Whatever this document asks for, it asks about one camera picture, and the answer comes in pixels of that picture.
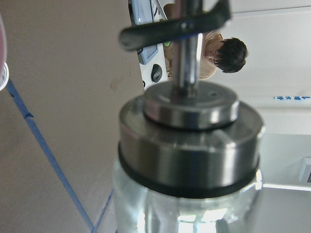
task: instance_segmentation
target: clear glass jar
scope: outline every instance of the clear glass jar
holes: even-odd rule
[[[177,198],[140,185],[117,159],[113,186],[118,233],[250,233],[262,177],[258,170],[247,186],[217,198]]]

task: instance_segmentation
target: wall outlet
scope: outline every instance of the wall outlet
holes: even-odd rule
[[[311,158],[303,158],[299,180],[302,183],[311,183]]]

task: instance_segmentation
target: black hair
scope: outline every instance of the black hair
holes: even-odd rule
[[[245,65],[245,58],[248,56],[246,45],[237,38],[224,40],[223,43],[218,49],[215,65],[223,73],[238,72]]]

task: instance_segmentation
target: stainless steel cap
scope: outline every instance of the stainless steel cap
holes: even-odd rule
[[[263,121],[240,102],[237,119],[217,129],[182,130],[148,119],[145,97],[120,112],[119,158],[140,184],[171,196],[208,198],[247,185],[258,168]]]
[[[190,130],[221,127],[238,117],[237,95],[226,87],[200,82],[193,98],[174,95],[172,87],[172,82],[159,83],[146,90],[146,116],[161,124]]]

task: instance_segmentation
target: man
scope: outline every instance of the man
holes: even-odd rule
[[[166,4],[164,12],[168,19],[173,18],[174,4]],[[166,71],[172,79],[173,43],[163,45]],[[238,72],[245,65],[248,56],[246,45],[237,38],[223,39],[220,31],[203,34],[200,79],[212,77],[217,68],[224,73]]]

